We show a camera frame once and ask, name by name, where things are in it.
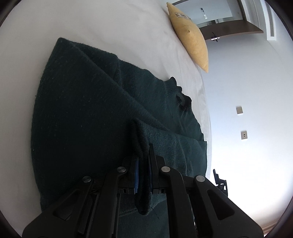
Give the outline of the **dark green knit sweater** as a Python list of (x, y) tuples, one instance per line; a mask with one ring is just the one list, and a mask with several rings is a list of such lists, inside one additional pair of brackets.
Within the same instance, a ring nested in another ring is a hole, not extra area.
[(42, 211), (65, 205), (85, 176), (102, 185), (142, 165), (153, 145), (184, 176), (204, 175), (207, 143), (191, 98), (116, 55), (59, 38), (35, 99), (31, 157)]

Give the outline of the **yellow cushion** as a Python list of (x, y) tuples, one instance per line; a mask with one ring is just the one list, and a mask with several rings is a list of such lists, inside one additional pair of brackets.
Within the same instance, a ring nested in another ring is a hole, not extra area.
[(209, 56), (206, 41), (199, 27), (181, 10), (166, 3), (172, 27), (190, 58), (201, 69), (209, 72)]

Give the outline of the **dark brown door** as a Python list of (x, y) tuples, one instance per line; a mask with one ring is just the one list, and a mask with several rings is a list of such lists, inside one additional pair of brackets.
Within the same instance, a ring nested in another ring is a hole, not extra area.
[(231, 1), (239, 1), (243, 20), (228, 21), (199, 28), (205, 40), (218, 41), (226, 36), (264, 33), (260, 27), (254, 1)]

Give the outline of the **white bed sheet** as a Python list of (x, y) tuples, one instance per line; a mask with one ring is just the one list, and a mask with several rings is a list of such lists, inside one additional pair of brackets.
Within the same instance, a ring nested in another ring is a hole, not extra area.
[(201, 69), (177, 38), (166, 1), (21, 1), (1, 25), (1, 212), (18, 235), (41, 212), (30, 156), (33, 105), (58, 38), (174, 77), (204, 139), (211, 124)]

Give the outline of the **grey refrigerator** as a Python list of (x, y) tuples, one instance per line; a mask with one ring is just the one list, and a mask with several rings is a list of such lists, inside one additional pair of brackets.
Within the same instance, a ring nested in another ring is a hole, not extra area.
[(234, 20), (243, 20), (239, 1), (190, 0), (173, 5), (184, 12), (199, 28)]

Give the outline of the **wall power socket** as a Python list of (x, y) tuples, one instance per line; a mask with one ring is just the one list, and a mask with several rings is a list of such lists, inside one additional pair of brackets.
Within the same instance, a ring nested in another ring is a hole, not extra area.
[(247, 131), (241, 131), (241, 139), (247, 139)]

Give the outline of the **wall light switch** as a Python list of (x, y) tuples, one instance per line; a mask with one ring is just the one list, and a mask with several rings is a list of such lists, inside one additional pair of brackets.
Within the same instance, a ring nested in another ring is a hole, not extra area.
[(243, 108), (242, 108), (242, 106), (236, 107), (236, 112), (237, 112), (238, 115), (243, 114)]

